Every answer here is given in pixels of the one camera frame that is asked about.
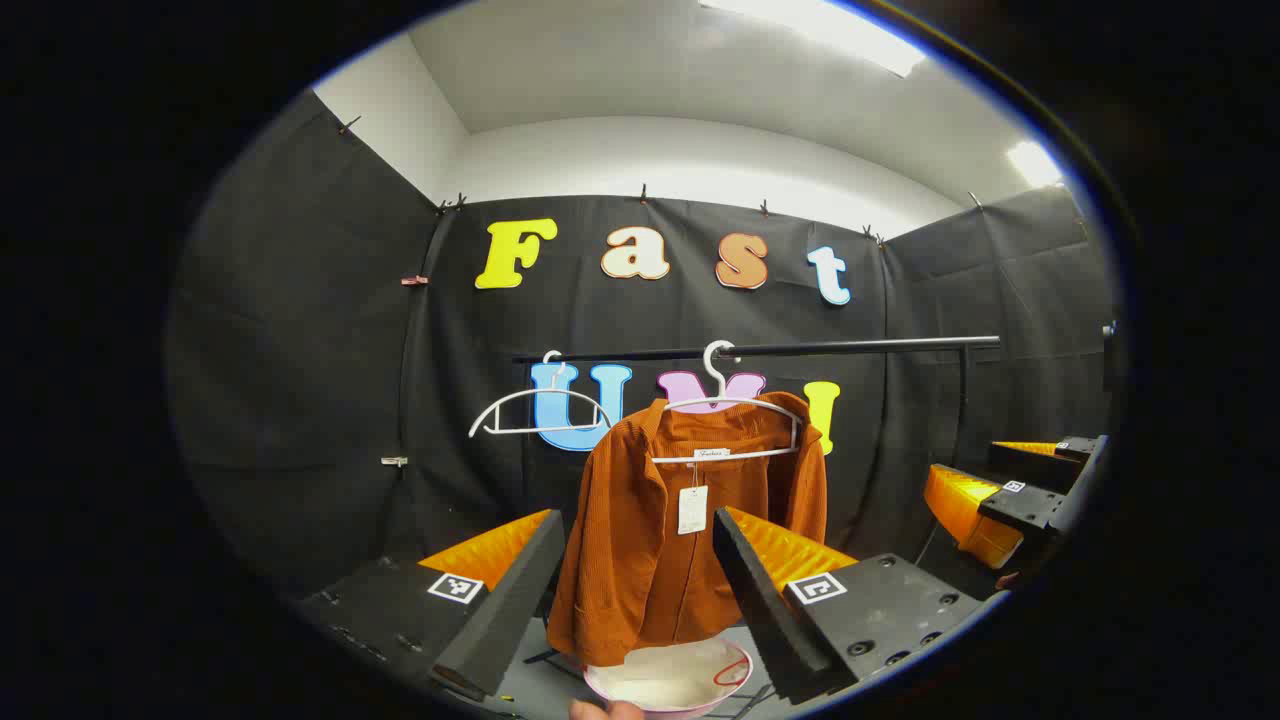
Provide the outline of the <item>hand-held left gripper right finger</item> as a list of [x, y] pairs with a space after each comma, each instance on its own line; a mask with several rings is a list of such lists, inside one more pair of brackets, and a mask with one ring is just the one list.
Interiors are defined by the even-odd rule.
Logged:
[[792, 705], [859, 694], [910, 673], [988, 615], [988, 603], [895, 553], [854, 560], [732, 507], [716, 557], [774, 692]]

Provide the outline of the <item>black backdrop cloth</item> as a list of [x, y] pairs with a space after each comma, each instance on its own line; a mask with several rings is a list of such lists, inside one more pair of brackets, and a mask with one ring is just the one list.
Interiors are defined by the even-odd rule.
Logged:
[[[209, 197], [165, 350], [179, 443], [215, 523], [257, 574], [305, 594], [385, 552], [431, 553], [543, 509], [572, 520], [593, 434], [467, 437], [490, 401], [550, 379], [518, 355], [997, 334], [969, 384], [957, 464], [975, 470], [995, 439], [1106, 432], [1116, 292], [1062, 190], [887, 243], [675, 199], [443, 214], [303, 94]], [[927, 469], [952, 456], [957, 355], [748, 366], [768, 389], [838, 387], [829, 543], [919, 553]]]

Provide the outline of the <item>white plastic clothes hanger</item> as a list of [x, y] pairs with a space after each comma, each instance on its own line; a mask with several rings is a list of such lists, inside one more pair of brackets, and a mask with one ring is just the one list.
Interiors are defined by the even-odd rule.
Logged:
[[717, 340], [717, 341], [713, 341], [712, 343], [709, 343], [707, 347], [704, 347], [704, 351], [703, 351], [703, 355], [701, 355], [701, 361], [703, 361], [703, 365], [704, 365], [704, 369], [705, 369], [707, 374], [716, 380], [716, 388], [717, 388], [717, 393], [716, 395], [705, 396], [703, 398], [686, 398], [686, 400], [681, 400], [681, 401], [677, 401], [677, 402], [668, 401], [666, 404], [664, 413], [673, 411], [676, 409], [681, 409], [681, 407], [686, 407], [686, 406], [698, 405], [698, 404], [724, 404], [724, 402], [730, 402], [730, 404], [750, 405], [750, 406], [763, 407], [765, 410], [769, 410], [772, 413], [777, 413], [781, 416], [786, 416], [786, 418], [790, 419], [790, 421], [791, 421], [791, 427], [790, 427], [790, 445], [787, 447], [785, 447], [785, 448], [772, 448], [772, 450], [763, 450], [763, 451], [745, 452], [745, 454], [732, 454], [732, 452], [728, 452], [728, 451], [724, 451], [724, 452], [712, 452], [709, 448], [707, 448], [707, 450], [696, 450], [692, 456], [685, 456], [685, 457], [653, 457], [652, 461], [655, 465], [658, 465], [658, 464], [723, 462], [723, 461], [731, 461], [731, 460], [746, 460], [746, 459], [755, 459], [755, 457], [772, 457], [772, 456], [790, 455], [790, 454], [797, 454], [800, 451], [800, 445], [799, 445], [800, 432], [799, 432], [799, 429], [800, 429], [801, 418], [796, 413], [791, 413], [786, 407], [781, 407], [781, 406], [778, 406], [776, 404], [769, 404], [769, 402], [765, 402], [765, 401], [760, 401], [760, 400], [754, 398], [754, 397], [751, 397], [751, 398], [749, 398], [749, 397], [737, 397], [737, 396], [732, 396], [732, 395], [727, 395], [726, 393], [726, 391], [727, 391], [727, 378], [726, 378], [726, 375], [723, 373], [721, 373], [719, 370], [716, 369], [714, 360], [716, 360], [716, 357], [718, 357], [721, 355], [722, 351], [728, 351], [731, 348], [735, 348], [735, 345], [731, 343], [727, 340]]
[[[468, 428], [467, 437], [474, 438], [476, 433], [479, 433], [480, 430], [484, 430], [490, 436], [530, 436], [530, 434], [540, 434], [544, 432], [595, 430], [596, 428], [602, 427], [604, 428], [613, 427], [614, 424], [613, 418], [608, 414], [608, 411], [600, 402], [588, 397], [586, 395], [572, 391], [568, 383], [564, 383], [564, 386], [561, 387], [559, 383], [561, 378], [564, 377], [567, 369], [568, 364], [566, 361], [561, 361], [559, 365], [556, 366], [552, 374], [550, 384], [548, 384], [547, 387], [534, 387], [532, 389], [524, 389], [508, 393], [500, 396], [494, 402], [489, 404], [486, 407], [484, 407], [484, 410], [480, 411], [480, 414], [475, 416], [471, 427]], [[566, 398], [581, 398], [588, 401], [593, 407], [591, 423], [561, 424], [558, 427], [540, 427], [538, 424], [532, 424], [530, 427], [507, 427], [507, 428], [504, 428], [500, 424], [500, 409], [504, 406], [504, 404], [513, 401], [516, 398], [540, 396], [540, 395], [556, 395], [556, 396], [563, 396]]]

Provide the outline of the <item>orange corduroy jacket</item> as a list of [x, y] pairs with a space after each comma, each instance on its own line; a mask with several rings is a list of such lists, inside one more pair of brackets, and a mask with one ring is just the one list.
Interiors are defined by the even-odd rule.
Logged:
[[815, 543], [827, 529], [822, 430], [805, 398], [769, 392], [713, 413], [664, 398], [588, 455], [547, 639], [588, 666], [709, 639], [741, 612], [713, 547], [728, 507]]

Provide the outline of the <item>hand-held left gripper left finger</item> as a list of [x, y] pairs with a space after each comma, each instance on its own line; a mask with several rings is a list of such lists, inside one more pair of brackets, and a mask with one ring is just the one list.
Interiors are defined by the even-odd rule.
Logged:
[[352, 655], [419, 691], [495, 696], [561, 565], [544, 509], [429, 557], [389, 553], [293, 602]]

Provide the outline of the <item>ceiling light panel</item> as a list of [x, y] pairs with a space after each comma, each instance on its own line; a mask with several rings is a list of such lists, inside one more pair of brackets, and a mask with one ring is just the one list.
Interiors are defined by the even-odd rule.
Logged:
[[860, 12], [835, 0], [698, 0], [700, 6], [731, 12], [785, 27], [824, 47], [845, 51], [906, 78], [927, 55], [913, 42]]
[[1012, 169], [1032, 188], [1062, 183], [1062, 172], [1059, 165], [1044, 147], [1037, 142], [1029, 140], [1019, 141], [1005, 155]]

